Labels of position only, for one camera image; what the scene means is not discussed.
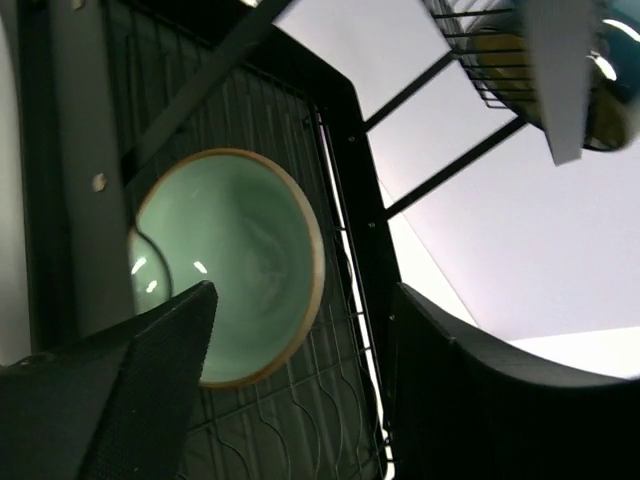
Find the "white ceiling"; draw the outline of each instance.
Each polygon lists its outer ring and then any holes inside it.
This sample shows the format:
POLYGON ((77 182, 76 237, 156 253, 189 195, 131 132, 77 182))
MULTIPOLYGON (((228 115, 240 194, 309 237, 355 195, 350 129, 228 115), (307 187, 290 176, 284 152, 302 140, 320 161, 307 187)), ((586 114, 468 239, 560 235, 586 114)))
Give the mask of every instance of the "white ceiling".
MULTIPOLYGON (((300 0, 279 26, 350 78, 364 115, 445 52, 418 0, 300 0)), ((399 198, 511 118, 456 64, 370 134, 399 198)), ((476 322, 507 340, 640 325, 640 147, 555 167, 527 127, 406 218, 476 322)))

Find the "black frame bar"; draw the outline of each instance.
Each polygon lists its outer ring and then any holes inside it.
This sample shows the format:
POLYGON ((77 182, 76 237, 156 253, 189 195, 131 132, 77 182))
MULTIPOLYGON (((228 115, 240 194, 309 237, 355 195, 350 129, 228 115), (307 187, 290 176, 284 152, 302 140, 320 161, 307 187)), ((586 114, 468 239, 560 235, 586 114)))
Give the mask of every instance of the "black frame bar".
POLYGON ((45 3, 55 39, 51 48, 75 318, 80 335, 87 336, 134 315, 102 2, 87 1, 77 9, 66 1, 45 3), (96 175, 106 178, 102 191, 94 191, 96 175))
POLYGON ((371 115, 363 125, 362 131, 360 135, 363 135, 371 129, 373 129, 376 125, 378 125, 382 120, 391 115, 398 107, 400 107, 404 102, 409 100, 414 94, 418 92, 422 87, 424 87, 427 83, 429 83, 436 75, 438 75, 441 71, 447 68, 451 63, 456 59, 454 53, 449 50, 442 57, 440 57, 436 62, 427 68, 424 72, 422 72, 418 77, 416 77, 410 84, 402 89, 395 97, 389 100, 386 104, 384 104, 380 109, 371 115))
POLYGON ((449 165, 444 167, 438 173, 433 175, 431 178, 428 178, 416 188, 411 190, 405 196, 403 196, 400 200, 395 202, 393 205, 389 206, 384 212, 384 219, 390 220, 395 217, 397 214, 403 212, 411 205, 416 203, 422 197, 424 197, 427 193, 432 192, 440 185, 445 183, 454 175, 461 172, 463 169, 467 168, 473 162, 478 160, 482 155, 487 153, 492 148, 498 146, 504 140, 509 138, 511 135, 516 133, 522 127, 526 125, 521 117, 514 117, 511 121, 504 124, 494 133, 489 135, 483 141, 478 143, 476 146, 471 148, 468 152, 464 153, 462 156, 451 162, 449 165))
POLYGON ((122 158, 126 184, 171 138, 206 96, 274 30, 273 22, 294 0, 263 0, 233 27, 213 51, 211 60, 184 85, 142 138, 122 158))

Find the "white wall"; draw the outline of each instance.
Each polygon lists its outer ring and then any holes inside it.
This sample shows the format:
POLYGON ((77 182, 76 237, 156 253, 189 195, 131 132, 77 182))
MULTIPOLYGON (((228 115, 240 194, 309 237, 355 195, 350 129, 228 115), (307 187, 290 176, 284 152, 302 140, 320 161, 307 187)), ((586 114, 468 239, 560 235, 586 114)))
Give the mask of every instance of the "white wall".
POLYGON ((640 375, 640 327, 511 342, 547 360, 618 378, 640 375))
MULTIPOLYGON (((342 71, 370 115, 445 51, 418 0, 299 0, 279 25, 342 71)), ((399 198, 512 118, 457 64, 370 134, 399 198)), ((526 127, 405 211, 475 321, 506 339, 640 324, 640 147, 556 168, 526 127)))
MULTIPOLYGON (((380 184, 380 192, 385 207, 391 205, 393 199, 382 184, 380 184)), ((477 326, 405 216, 400 214, 391 219, 389 229, 402 281, 446 312, 477 326)))

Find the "green ceramic bowl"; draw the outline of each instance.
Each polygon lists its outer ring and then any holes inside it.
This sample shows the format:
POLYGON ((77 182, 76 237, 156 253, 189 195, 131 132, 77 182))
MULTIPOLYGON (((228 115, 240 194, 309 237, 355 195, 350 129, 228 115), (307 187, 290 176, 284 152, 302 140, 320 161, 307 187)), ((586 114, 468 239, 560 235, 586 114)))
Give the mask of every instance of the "green ceramic bowl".
POLYGON ((201 384, 252 383, 302 344, 320 306, 324 248, 308 200, 278 165, 243 150, 198 153, 157 182, 137 226, 152 242, 134 233, 129 244, 138 313, 167 300, 169 281, 174 295, 203 279, 216 286, 201 384))

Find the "metal grid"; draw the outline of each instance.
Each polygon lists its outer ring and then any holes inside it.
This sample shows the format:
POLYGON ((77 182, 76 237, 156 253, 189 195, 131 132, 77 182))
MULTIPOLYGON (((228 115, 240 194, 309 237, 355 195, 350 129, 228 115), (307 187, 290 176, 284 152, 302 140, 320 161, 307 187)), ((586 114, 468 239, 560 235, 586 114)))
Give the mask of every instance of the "metal grid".
MULTIPOLYGON (((429 14, 433 18, 438 30, 447 41, 452 53, 457 56, 465 74, 480 95, 480 98, 489 108, 514 108, 504 105, 504 101, 509 99, 518 104, 531 103, 536 101, 533 78, 531 76, 531 65, 528 61, 514 64, 514 54, 525 54, 525 49, 471 49, 468 46, 469 39, 479 36, 500 35, 504 32, 475 32, 470 30, 473 26, 490 15, 510 14, 514 11, 512 7, 497 8, 500 0, 421 0, 429 14), (491 87, 485 84, 486 78, 482 75, 482 70, 487 69, 487 65, 478 65, 476 58, 478 55, 491 59, 491 66, 500 67, 501 70, 514 72, 514 77, 503 77, 502 80, 493 80, 491 87), (531 88, 513 89, 510 88, 511 80, 527 82, 531 88)), ((599 11, 603 11, 606 0, 591 0, 596 4, 599 11)), ((602 32, 596 30, 596 44, 602 41, 602 32)))
MULTIPOLYGON (((209 58, 211 46, 148 12, 113 1, 107 29, 121 152, 209 58)), ((201 390, 178 478, 379 478, 386 444, 357 329, 312 102, 249 66, 223 85, 127 187, 131 212, 171 166, 207 148, 239 147, 279 163, 306 193, 326 248, 325 293, 307 341, 256 385, 201 390)))

